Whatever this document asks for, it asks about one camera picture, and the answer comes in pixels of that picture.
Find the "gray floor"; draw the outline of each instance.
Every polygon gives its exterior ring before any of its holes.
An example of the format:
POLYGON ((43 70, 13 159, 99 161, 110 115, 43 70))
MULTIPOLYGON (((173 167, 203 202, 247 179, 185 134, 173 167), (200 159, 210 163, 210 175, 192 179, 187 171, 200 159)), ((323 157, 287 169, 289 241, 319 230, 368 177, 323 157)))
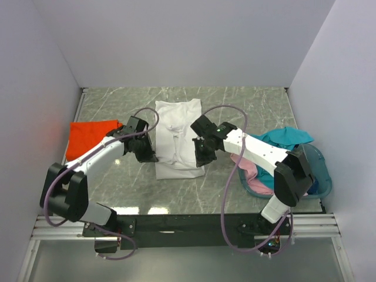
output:
POLYGON ((35 282, 343 281, 330 238, 296 239, 271 260, 226 246, 140 249, 124 261, 104 261, 92 241, 42 241, 34 266, 35 282))
MULTIPOLYGON (((118 119, 126 123, 137 109, 155 107, 156 100, 184 102, 199 98, 203 110, 232 104, 249 116, 247 133, 262 134, 275 128, 296 127, 288 97, 283 88, 189 87, 189 88, 89 88, 78 121, 118 119)), ((153 113, 139 115, 150 124, 153 113)), ((213 122, 241 126, 243 118, 233 109, 217 109, 207 115, 213 122)), ((138 163, 132 154, 123 156, 98 174, 89 185, 91 200, 115 207, 123 214, 219 213, 224 184, 234 165, 229 154, 218 152, 217 161, 206 166, 203 177, 189 180, 156 180, 153 163, 138 163)), ((267 200, 249 195, 236 176, 232 180, 227 212, 259 212, 267 200)), ((318 199, 303 200, 294 212, 321 212, 318 199)))

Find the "white wall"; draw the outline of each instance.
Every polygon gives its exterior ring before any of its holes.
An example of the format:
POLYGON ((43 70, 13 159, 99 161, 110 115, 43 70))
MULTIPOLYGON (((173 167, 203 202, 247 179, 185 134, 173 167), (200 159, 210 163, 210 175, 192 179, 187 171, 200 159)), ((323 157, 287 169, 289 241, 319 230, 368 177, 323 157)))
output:
POLYGON ((357 281, 375 281, 376 2, 337 0, 289 91, 322 149, 334 211, 357 281))
POLYGON ((33 0, 80 86, 290 86, 334 0, 33 0))
POLYGON ((0 1, 0 274, 15 281, 79 88, 31 0, 0 1))

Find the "white cloth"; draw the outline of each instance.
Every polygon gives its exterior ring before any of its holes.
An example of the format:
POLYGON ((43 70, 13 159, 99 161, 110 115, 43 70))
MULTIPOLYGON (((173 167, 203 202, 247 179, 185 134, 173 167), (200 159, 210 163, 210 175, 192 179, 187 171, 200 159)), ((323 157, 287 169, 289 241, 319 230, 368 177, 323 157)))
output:
POLYGON ((201 116, 201 100, 168 103, 156 101, 159 114, 156 127, 155 163, 157 179, 195 178, 205 174, 204 167, 196 167, 193 138, 197 135, 190 125, 201 116))

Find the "marble table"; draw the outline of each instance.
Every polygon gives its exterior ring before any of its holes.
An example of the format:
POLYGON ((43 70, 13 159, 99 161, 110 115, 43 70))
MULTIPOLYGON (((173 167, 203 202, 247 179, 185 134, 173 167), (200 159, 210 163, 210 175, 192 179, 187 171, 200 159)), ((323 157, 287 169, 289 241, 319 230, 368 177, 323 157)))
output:
MULTIPOLYGON (((78 112, 78 122, 118 119, 126 123, 139 108, 155 108, 156 100, 184 102, 199 98, 203 111, 216 105, 238 106, 249 116, 247 133, 260 135, 269 130, 296 127, 284 88, 253 87, 163 87, 163 88, 89 88, 78 112)), ((236 110, 221 108, 208 118, 219 124, 227 121, 241 126, 236 110)), ((142 111, 139 117, 149 124, 154 115, 142 111)), ((150 133, 155 142, 155 132, 150 133)), ((120 214, 201 214, 219 213, 224 184, 234 163, 228 153, 217 152, 217 160, 205 167, 206 174, 196 179, 156 180, 154 163, 138 163, 133 154, 115 160, 99 173, 89 187, 92 201, 116 208, 120 214)), ((226 212, 257 213, 266 199, 251 196, 233 177, 226 212)), ((321 212, 319 199, 303 200, 294 212, 321 212)))

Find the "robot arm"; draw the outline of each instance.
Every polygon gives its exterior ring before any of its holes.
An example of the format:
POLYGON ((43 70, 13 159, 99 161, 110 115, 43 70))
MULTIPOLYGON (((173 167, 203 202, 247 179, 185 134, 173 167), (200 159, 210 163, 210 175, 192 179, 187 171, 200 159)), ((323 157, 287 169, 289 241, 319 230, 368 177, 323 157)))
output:
POLYGON ((128 152, 135 153, 139 162, 157 162, 158 159, 152 149, 147 133, 135 137, 122 138, 122 136, 132 133, 143 132, 148 126, 146 121, 131 116, 127 125, 109 132, 97 146, 80 158, 66 165, 53 164, 47 172, 40 206, 43 207, 47 190, 52 182, 65 170, 78 164, 78 167, 66 174, 55 186, 48 199, 49 211, 73 222, 92 222, 103 226, 107 230, 117 231, 116 212, 109 207, 90 202, 88 184, 103 167, 128 152), (92 155, 95 150, 99 151, 88 160, 81 161, 86 156, 92 155), (63 184, 68 185, 68 189, 65 189, 63 184))
MULTIPOLYGON (((245 133, 235 125, 224 122, 216 126, 207 117, 201 116, 191 128, 199 136, 193 139, 197 167, 216 160, 216 150, 240 154, 245 133)), ((246 135, 245 143, 243 157, 274 176, 275 195, 261 215, 270 223, 276 223, 290 207, 296 206, 312 186, 314 176, 302 150, 276 148, 249 135, 246 135)))

